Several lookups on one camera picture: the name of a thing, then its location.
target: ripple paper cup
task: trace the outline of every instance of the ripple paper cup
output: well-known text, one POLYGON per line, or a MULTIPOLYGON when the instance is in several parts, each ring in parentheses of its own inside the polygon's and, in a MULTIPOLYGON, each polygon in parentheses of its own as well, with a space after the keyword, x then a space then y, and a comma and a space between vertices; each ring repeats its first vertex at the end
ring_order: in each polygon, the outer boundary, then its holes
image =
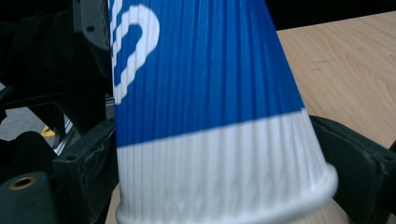
POLYGON ((262 0, 110 0, 119 223, 277 223, 330 200, 262 0))

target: dark background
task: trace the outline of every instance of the dark background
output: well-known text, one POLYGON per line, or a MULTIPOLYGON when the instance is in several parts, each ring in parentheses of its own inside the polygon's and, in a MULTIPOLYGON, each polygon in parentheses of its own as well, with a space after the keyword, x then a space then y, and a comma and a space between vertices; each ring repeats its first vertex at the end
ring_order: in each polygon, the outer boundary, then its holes
POLYGON ((52 14, 72 6, 72 0, 0 0, 0 21, 17 23, 37 12, 52 14))
POLYGON ((266 0, 277 30, 396 10, 396 0, 266 0))

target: white logo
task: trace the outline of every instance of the white logo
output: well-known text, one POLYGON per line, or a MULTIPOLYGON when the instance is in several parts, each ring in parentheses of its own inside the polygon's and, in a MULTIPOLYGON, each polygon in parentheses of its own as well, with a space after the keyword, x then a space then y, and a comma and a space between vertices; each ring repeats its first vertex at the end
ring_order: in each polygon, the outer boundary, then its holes
POLYGON ((112 10, 110 22, 110 40, 112 47, 113 92, 116 105, 128 93, 128 86, 134 81, 136 71, 145 64, 149 54, 157 47, 160 36, 160 23, 155 13, 144 5, 130 6, 129 10, 122 13, 121 23, 117 25, 117 15, 122 8, 122 0, 116 0, 112 10), (135 51, 127 59, 126 68, 120 74, 120 84, 114 84, 114 68, 117 65, 117 54, 121 50, 121 41, 128 34, 131 25, 138 25, 142 29, 142 36, 137 41, 135 51))

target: table surface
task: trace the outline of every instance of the table surface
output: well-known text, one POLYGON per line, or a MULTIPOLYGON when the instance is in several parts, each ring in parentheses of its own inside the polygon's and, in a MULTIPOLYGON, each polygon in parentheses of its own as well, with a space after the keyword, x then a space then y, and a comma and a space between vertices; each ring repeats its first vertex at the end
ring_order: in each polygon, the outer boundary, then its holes
MULTIPOLYGON (((278 31, 308 113, 389 148, 396 140, 396 11, 278 31)), ((116 223, 116 189, 107 224, 116 223)), ((293 224, 349 223, 331 200, 293 224)), ((395 224, 396 218, 389 222, 395 224)))

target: blue and white cup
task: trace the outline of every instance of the blue and white cup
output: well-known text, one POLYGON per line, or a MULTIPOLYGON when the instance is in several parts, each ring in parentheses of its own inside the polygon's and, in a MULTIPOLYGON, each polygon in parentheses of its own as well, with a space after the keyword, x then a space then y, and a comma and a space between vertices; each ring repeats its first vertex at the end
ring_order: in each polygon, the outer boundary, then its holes
POLYGON ((275 223, 326 164, 262 0, 109 0, 119 223, 275 223))

